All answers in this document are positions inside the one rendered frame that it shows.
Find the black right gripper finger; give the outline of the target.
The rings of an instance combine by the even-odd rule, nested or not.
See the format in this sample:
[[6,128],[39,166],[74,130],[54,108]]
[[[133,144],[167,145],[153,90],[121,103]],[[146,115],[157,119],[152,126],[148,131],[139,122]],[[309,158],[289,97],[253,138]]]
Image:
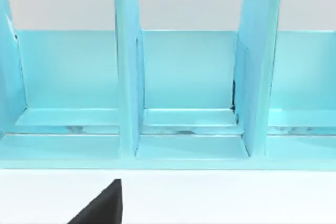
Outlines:
[[115,179],[67,224],[122,224],[121,179]]

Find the light blue rack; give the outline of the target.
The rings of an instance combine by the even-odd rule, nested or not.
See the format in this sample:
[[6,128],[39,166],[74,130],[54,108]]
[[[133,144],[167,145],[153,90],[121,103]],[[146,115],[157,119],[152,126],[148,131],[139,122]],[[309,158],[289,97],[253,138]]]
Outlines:
[[0,0],[0,169],[336,172],[336,0]]

